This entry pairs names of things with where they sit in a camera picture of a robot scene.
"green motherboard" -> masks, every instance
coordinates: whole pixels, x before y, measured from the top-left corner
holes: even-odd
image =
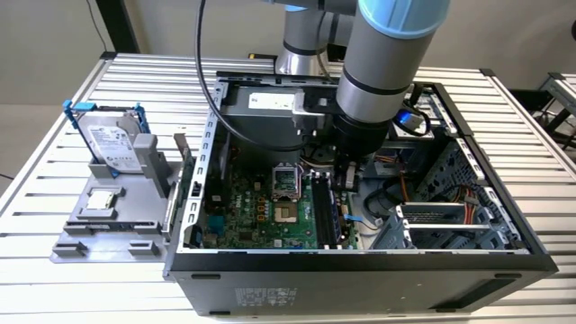
[[[272,180],[269,176],[232,174],[231,200],[224,215],[209,215],[223,219],[220,233],[208,227],[204,236],[205,248],[289,248],[316,249],[317,232],[312,200],[312,178],[301,176],[300,199],[273,201],[271,198]],[[292,188],[285,179],[276,183]],[[341,194],[344,211],[351,210],[345,193]],[[353,225],[348,226],[349,239],[340,245],[356,248]]]

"power cable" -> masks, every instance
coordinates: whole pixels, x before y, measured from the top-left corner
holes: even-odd
[[[89,17],[92,18],[93,28],[96,29],[96,32],[99,33],[100,41],[101,41],[101,44],[104,46],[104,51],[108,52],[107,43],[104,42],[104,38],[101,37],[99,26],[96,25],[96,20],[93,19],[91,0],[87,0],[87,4],[88,4],[88,10],[89,10]]]
[[[13,180],[15,179],[13,177],[11,177],[9,175],[5,175],[3,173],[0,173],[0,177],[7,178],[8,180]]]
[[[207,81],[204,79],[204,71],[201,67],[201,22],[204,19],[204,7],[207,5],[207,0],[200,0],[200,5],[197,6],[197,15],[196,15],[196,40],[195,40],[195,66],[196,66],[196,74],[197,81],[200,82],[201,92],[208,101],[208,106],[212,110],[212,113],[216,115],[217,120],[224,125],[224,128],[243,141],[251,143],[253,146],[260,147],[264,150],[275,151],[275,152],[292,152],[299,151],[308,143],[309,137],[304,136],[304,140],[300,144],[292,146],[276,146],[271,144],[265,144],[255,141],[252,138],[248,138],[244,134],[241,134],[235,127],[229,124],[228,120],[223,117],[220,110],[216,107],[215,99],[209,94]]]
[[[317,23],[317,28],[316,28],[316,47],[319,47],[319,45],[320,45],[320,30],[323,29],[324,17],[325,17],[325,11],[323,12],[323,16],[320,17],[320,22]],[[325,66],[323,63],[323,58],[320,57],[320,51],[316,51],[316,60],[317,60],[317,65],[320,66],[320,70],[323,71],[325,78],[328,79],[329,82],[337,84],[339,82],[336,82],[333,80],[333,78],[331,77],[331,74],[328,73],[328,70],[325,69]]]

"aluminum table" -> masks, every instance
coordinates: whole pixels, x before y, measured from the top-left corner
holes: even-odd
[[[272,73],[265,59],[205,59],[215,72]],[[332,65],[339,75],[341,65]],[[51,248],[76,204],[89,152],[61,115],[0,198],[0,322],[3,323],[576,323],[576,167],[499,79],[480,70],[423,67],[416,81],[440,82],[560,272],[469,315],[197,317],[161,263],[52,264]],[[197,152],[207,103],[193,59],[119,54],[101,59],[73,102],[141,102],[159,149],[179,160],[171,139],[184,132]]]
[[[564,109],[545,126],[548,133],[553,133],[571,115],[576,116],[576,74],[551,72],[540,90],[548,91]]]

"small chip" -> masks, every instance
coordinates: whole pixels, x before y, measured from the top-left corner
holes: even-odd
[[[112,191],[93,191],[88,198],[87,209],[108,209],[113,198],[115,193]]]
[[[252,232],[240,232],[239,235],[241,241],[252,241]]]

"white wall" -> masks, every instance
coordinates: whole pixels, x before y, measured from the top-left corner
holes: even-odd
[[[197,0],[125,3],[143,51],[191,55]],[[95,3],[93,9],[112,47]],[[576,0],[453,0],[424,64],[492,68],[507,85],[535,87],[548,71],[576,72],[573,19]],[[205,55],[281,50],[280,5],[209,0],[204,26]],[[0,103],[60,104],[101,51],[85,1],[0,0]]]
[[[151,53],[191,55],[197,0],[127,0],[127,5]],[[576,72],[575,19],[576,0],[453,0],[423,65],[492,68],[508,86],[536,87],[547,72]],[[276,54],[283,29],[283,6],[209,0],[204,53]]]
[[[95,2],[92,7],[113,49]],[[85,1],[0,0],[0,103],[60,104],[103,50]]]
[[[508,87],[576,73],[575,0],[452,0],[423,65],[492,68]]]
[[[149,53],[193,53],[199,0],[125,0],[139,44]],[[263,0],[208,0],[203,55],[245,58],[281,50],[284,6]]]

